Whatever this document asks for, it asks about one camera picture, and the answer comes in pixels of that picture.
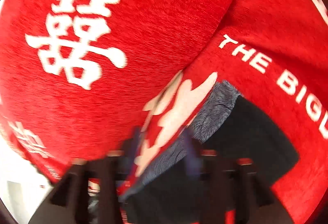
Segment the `black pants grey waistband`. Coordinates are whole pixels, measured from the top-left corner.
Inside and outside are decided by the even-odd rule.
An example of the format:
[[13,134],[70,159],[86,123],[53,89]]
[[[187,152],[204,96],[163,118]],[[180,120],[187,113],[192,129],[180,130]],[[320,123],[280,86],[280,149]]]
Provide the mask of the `black pants grey waistband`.
[[[191,123],[195,139],[222,157],[250,158],[266,182],[273,184],[290,171],[299,155],[280,128],[229,82],[215,84]],[[130,223],[195,223],[205,185],[184,170],[186,150],[181,137],[123,195]]]

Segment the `red bedspread white characters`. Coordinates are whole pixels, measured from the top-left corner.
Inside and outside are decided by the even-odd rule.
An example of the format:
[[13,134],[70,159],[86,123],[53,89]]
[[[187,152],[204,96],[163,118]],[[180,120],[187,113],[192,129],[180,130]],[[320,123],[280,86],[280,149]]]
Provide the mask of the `red bedspread white characters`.
[[152,118],[131,186],[122,193],[136,186],[182,129],[191,129],[223,81],[296,149],[296,165],[269,185],[294,223],[305,223],[327,189],[327,10],[321,0],[233,0],[209,45],[144,106]]

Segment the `red pillow white characters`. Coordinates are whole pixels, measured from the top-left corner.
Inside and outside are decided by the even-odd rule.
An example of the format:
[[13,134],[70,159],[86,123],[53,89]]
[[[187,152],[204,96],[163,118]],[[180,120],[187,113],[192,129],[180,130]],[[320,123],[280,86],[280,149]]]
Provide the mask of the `red pillow white characters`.
[[142,124],[232,0],[1,2],[1,137],[55,181]]

